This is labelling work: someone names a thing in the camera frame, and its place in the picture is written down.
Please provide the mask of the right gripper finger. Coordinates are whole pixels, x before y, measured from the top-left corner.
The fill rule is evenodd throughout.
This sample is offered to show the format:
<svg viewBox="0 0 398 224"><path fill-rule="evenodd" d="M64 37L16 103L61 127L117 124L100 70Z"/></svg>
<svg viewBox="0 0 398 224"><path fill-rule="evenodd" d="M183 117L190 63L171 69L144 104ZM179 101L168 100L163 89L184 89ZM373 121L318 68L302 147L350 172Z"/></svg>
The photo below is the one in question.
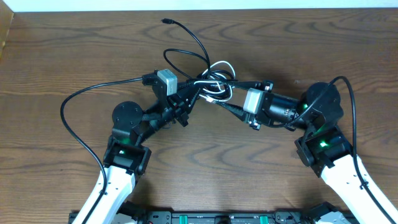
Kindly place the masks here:
<svg viewBox="0 0 398 224"><path fill-rule="evenodd" d="M242 122L248 121L248 112L244 111L241 106L232 105L225 102L217 102L217 104L223 107L224 109L228 110L229 112L231 112L233 115L235 115L235 117L237 117Z"/></svg>
<svg viewBox="0 0 398 224"><path fill-rule="evenodd" d="M249 90L250 88L254 88L257 90L263 89L263 82L258 81L250 81L250 82L238 82L238 81L227 81L226 84L231 87L240 88L243 90Z"/></svg>

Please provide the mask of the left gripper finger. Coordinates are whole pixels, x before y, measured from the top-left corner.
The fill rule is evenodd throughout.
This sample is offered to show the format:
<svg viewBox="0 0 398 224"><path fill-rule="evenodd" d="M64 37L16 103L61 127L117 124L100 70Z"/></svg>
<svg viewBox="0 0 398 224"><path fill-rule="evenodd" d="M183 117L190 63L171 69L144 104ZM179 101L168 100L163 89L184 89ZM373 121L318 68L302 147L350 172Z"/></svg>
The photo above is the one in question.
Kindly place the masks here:
<svg viewBox="0 0 398 224"><path fill-rule="evenodd" d="M177 93L182 93L183 91L187 92L200 92L201 86L199 83L196 83L197 80L186 80L184 82L177 83Z"/></svg>
<svg viewBox="0 0 398 224"><path fill-rule="evenodd" d="M187 91L183 91L182 92L182 100L185 103L185 107L188 110L191 110L196 102L196 100L199 97L200 92L187 92Z"/></svg>

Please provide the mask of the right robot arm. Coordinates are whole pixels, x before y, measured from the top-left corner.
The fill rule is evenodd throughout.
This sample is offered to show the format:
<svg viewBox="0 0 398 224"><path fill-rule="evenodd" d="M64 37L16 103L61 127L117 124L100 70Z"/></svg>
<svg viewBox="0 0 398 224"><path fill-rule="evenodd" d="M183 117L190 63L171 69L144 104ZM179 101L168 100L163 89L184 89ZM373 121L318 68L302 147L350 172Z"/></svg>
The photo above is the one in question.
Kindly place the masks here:
<svg viewBox="0 0 398 224"><path fill-rule="evenodd" d="M250 88L243 106L220 106L253 129L302 129L303 136L295 140L299 158L336 192L359 223L397 223L397 209L368 174L356 140L347 140L338 127L344 112L333 82L314 83L300 99L273 93L270 85Z"/></svg>

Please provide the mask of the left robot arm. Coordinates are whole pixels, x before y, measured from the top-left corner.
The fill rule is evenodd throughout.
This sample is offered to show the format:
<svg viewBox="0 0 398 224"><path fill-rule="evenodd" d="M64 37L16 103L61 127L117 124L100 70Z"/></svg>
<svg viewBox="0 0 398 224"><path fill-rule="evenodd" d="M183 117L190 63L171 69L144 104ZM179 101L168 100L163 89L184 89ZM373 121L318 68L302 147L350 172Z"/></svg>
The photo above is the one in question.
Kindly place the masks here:
<svg viewBox="0 0 398 224"><path fill-rule="evenodd" d="M74 223L111 223L119 208L145 173L151 151L143 146L166 124L188 124L201 88L197 79L179 83L170 70L156 70L138 79L151 86L157 101L143 110L133 101L118 104L112 113L113 128L97 183Z"/></svg>

